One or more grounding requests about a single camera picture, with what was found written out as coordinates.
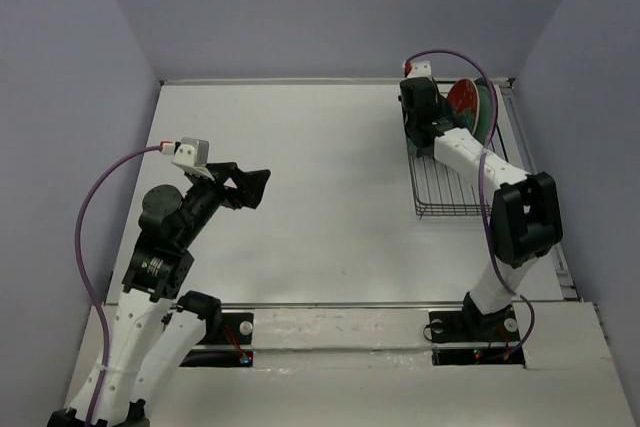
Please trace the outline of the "red teal floral plate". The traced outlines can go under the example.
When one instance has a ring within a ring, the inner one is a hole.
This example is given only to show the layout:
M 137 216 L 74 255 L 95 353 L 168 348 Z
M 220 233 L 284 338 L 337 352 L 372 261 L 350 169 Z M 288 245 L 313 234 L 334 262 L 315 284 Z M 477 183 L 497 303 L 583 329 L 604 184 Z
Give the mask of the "red teal floral plate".
M 471 79 L 460 79 L 449 90 L 446 100 L 453 116 L 473 132 L 477 126 L 479 112 L 479 92 Z

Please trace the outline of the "light green round plate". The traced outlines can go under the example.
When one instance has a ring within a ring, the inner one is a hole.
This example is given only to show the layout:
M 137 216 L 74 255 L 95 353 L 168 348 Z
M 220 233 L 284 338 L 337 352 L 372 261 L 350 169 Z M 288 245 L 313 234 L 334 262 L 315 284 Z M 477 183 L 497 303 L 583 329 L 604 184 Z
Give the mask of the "light green round plate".
M 480 107 L 477 113 L 477 126 L 474 131 L 474 137 L 482 144 L 485 143 L 491 128 L 491 119 L 493 115 L 493 107 L 491 104 L 491 94 L 487 82 L 482 78 L 474 81 L 480 100 Z

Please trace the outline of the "teal scalloped plate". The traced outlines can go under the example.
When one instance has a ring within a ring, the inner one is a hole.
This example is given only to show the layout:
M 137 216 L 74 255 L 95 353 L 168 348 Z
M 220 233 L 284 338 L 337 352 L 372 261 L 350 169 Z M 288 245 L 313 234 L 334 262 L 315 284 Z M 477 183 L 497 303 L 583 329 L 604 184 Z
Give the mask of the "teal scalloped plate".
M 410 138 L 406 138 L 406 144 L 411 157 L 419 158 L 421 156 L 419 147 Z

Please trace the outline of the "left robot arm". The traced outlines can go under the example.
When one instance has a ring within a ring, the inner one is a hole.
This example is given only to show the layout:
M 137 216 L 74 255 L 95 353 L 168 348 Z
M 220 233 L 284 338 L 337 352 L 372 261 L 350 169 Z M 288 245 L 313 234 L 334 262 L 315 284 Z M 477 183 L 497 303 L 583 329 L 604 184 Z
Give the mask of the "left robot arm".
M 219 335 L 220 300 L 180 291 L 194 262 L 189 248 L 219 208 L 257 208 L 271 172 L 244 172 L 233 162 L 183 170 L 191 183 L 187 192 L 159 185 L 143 197 L 140 233 L 108 342 L 79 393 L 49 425 L 149 425 L 162 390 L 191 349 Z

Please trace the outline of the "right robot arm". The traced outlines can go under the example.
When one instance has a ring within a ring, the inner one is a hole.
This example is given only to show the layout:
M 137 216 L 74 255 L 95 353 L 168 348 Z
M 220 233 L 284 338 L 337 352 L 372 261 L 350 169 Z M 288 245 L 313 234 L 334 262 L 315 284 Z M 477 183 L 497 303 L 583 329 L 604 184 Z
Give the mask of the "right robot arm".
M 417 154 L 429 155 L 467 182 L 475 183 L 489 261 L 460 309 L 430 317 L 424 334 L 435 343 L 490 342 L 512 321 L 512 302 L 535 263 L 563 237 L 556 182 L 531 174 L 491 149 L 497 100 L 473 100 L 456 112 L 454 96 L 442 95 L 432 77 L 399 84 L 404 130 Z

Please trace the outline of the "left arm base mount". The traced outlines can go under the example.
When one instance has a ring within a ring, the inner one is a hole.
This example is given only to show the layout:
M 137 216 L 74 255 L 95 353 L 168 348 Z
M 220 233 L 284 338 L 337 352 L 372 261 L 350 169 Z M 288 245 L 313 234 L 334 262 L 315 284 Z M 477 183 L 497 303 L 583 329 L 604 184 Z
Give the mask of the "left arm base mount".
M 183 360 L 187 368 L 250 368 L 254 362 L 252 346 L 254 313 L 228 311 L 222 314 L 220 326 L 207 328 Z

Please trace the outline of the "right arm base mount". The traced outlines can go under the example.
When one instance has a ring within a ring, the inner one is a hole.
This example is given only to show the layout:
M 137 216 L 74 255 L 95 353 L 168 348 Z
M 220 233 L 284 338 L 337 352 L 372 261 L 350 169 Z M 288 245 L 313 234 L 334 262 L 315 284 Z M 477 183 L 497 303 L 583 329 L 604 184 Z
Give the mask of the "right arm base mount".
M 436 310 L 422 331 L 432 345 L 436 367 L 518 365 L 525 366 L 519 325 L 512 307 L 498 314 L 488 325 L 471 327 L 461 310 Z

